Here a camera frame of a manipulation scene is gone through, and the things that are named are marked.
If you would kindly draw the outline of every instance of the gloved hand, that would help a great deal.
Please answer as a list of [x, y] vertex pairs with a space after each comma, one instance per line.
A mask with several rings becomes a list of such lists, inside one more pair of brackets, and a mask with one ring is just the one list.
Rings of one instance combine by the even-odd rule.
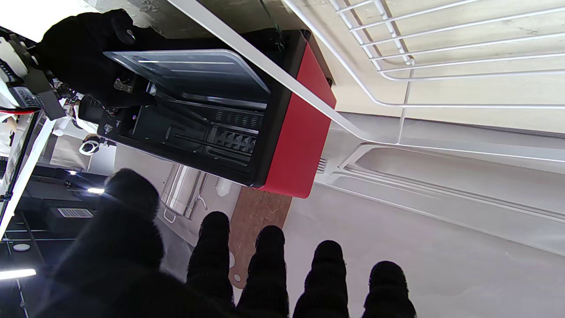
[[147, 34], [162, 38], [153, 30], [135, 27], [122, 9], [70, 16], [45, 33], [34, 56], [40, 67], [50, 70], [75, 91], [90, 95], [107, 109], [148, 105], [153, 103], [151, 95], [114, 88], [117, 78], [124, 81], [133, 73], [102, 54], [136, 50], [136, 32], [144, 38]]

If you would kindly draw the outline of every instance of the white pipe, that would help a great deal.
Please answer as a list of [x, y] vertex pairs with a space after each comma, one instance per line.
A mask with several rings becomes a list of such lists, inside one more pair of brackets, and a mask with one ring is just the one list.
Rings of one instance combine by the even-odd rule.
[[[53, 130], [54, 126], [55, 121], [51, 121], [49, 118], [45, 118], [45, 123], [43, 124], [39, 135], [33, 142], [32, 150], [29, 153], [29, 156], [25, 161], [23, 167], [21, 168], [18, 178], [16, 179], [16, 184], [14, 185], [14, 190], [12, 191], [12, 198], [10, 198], [10, 201], [8, 201], [8, 206], [6, 207], [4, 216], [0, 221], [0, 237], [4, 235], [4, 232], [8, 228], [10, 219], [12, 219], [12, 216], [14, 216], [16, 206], [20, 201], [21, 195], [24, 193], [25, 185], [28, 184], [29, 177], [31, 177], [33, 172], [33, 168], [39, 160], [39, 156], [41, 155], [45, 144], [47, 144], [47, 140], [51, 135], [51, 131]], [[25, 156], [25, 149], [21, 150], [20, 156]]]

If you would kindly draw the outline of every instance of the cork board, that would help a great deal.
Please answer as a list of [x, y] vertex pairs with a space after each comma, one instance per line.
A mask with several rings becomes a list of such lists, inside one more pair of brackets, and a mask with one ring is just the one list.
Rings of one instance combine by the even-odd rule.
[[283, 228], [291, 201], [290, 196], [241, 188], [229, 233], [229, 250], [235, 258], [235, 264], [229, 270], [229, 280], [235, 287], [245, 287], [247, 267], [255, 253], [257, 235], [267, 225]]

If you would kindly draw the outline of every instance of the light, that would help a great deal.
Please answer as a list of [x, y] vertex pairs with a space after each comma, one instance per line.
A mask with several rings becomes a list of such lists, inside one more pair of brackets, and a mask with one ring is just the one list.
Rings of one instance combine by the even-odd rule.
[[88, 188], [87, 191], [90, 192], [90, 193], [94, 193], [94, 194], [103, 194], [104, 193], [104, 189], [102, 189], [102, 188]]
[[35, 269], [16, 269], [16, 270], [6, 270], [0, 272], [0, 280], [10, 280], [13, 278], [22, 278], [35, 275]]

